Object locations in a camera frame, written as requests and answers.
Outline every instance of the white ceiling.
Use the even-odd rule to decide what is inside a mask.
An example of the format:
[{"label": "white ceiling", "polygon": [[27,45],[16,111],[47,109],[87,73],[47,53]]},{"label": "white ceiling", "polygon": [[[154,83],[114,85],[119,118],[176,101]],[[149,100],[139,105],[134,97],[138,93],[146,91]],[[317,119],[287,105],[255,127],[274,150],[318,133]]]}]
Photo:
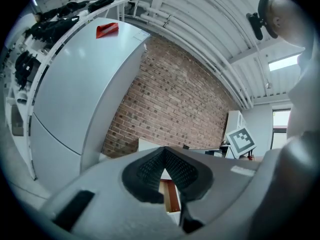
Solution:
[{"label": "white ceiling", "polygon": [[[213,45],[233,68],[226,66],[221,57],[206,44],[199,36],[179,27],[173,21],[160,17],[159,15],[148,15],[166,21],[166,25],[179,29],[180,37],[188,37],[187,44],[181,42],[161,28],[148,24],[136,18],[127,18],[126,21],[134,23],[145,29],[159,33],[174,41],[182,48],[194,55],[205,66],[207,59],[213,64],[217,63],[224,69],[225,76],[229,76],[237,84],[230,84],[222,80],[222,83],[229,89],[235,99],[242,100],[247,96],[242,95],[244,90],[250,97],[253,104],[261,104],[271,101],[288,100],[287,93],[297,82],[300,69],[297,65],[270,72],[268,62],[296,54],[302,51],[278,39],[272,39],[263,28],[263,40],[258,41],[251,30],[246,19],[246,13],[257,11],[259,0],[141,0],[147,2],[152,8],[171,15],[191,27]],[[41,8],[52,9],[55,5],[65,4],[68,0],[41,0],[38,2]],[[266,84],[270,83],[271,88],[267,89]]]}]

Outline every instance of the sticker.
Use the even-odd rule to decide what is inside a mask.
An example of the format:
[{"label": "sticker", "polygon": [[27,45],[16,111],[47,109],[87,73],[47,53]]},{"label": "sticker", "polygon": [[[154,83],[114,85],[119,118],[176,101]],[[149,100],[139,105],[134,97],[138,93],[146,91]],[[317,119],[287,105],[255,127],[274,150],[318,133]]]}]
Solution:
[{"label": "sticker", "polygon": [[139,41],[143,41],[145,40],[147,37],[149,36],[149,34],[146,31],[141,30],[140,32],[138,32],[137,34],[135,34],[133,37],[138,39]]},{"label": "sticker", "polygon": [[253,177],[256,174],[255,170],[246,169],[246,168],[239,167],[236,165],[233,166],[230,171],[234,172],[236,174],[242,174],[242,175],[249,176],[249,177]]}]

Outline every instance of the gray floor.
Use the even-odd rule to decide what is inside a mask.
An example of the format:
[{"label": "gray floor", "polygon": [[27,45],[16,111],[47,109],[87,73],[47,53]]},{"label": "gray floor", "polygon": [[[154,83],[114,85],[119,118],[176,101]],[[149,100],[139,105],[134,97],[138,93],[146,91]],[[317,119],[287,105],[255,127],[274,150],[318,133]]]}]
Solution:
[{"label": "gray floor", "polygon": [[5,125],[3,81],[0,79],[0,162],[9,186],[15,196],[39,209],[50,193],[37,180],[33,180],[20,156],[8,127]]}]

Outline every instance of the red bag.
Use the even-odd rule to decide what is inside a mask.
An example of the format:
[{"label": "red bag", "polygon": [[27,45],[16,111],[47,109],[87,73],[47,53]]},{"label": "red bag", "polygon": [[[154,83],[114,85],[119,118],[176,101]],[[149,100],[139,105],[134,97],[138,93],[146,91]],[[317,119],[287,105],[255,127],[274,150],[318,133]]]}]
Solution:
[{"label": "red bag", "polygon": [[101,38],[105,35],[116,32],[118,30],[119,30],[118,23],[115,23],[115,22],[106,24],[106,25],[97,26],[95,38],[96,39]]}]

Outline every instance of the fluorescent light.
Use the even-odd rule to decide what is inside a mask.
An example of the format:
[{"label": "fluorescent light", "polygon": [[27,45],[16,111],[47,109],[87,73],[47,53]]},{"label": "fluorescent light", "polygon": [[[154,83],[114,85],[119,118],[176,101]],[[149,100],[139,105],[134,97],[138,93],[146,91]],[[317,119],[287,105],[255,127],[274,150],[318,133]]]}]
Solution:
[{"label": "fluorescent light", "polygon": [[32,2],[34,3],[35,6],[38,6],[36,0],[32,0]]},{"label": "fluorescent light", "polygon": [[300,54],[291,56],[289,58],[284,58],[276,62],[269,63],[270,71],[279,70],[279,69],[297,64],[298,63],[297,59],[299,55]]}]

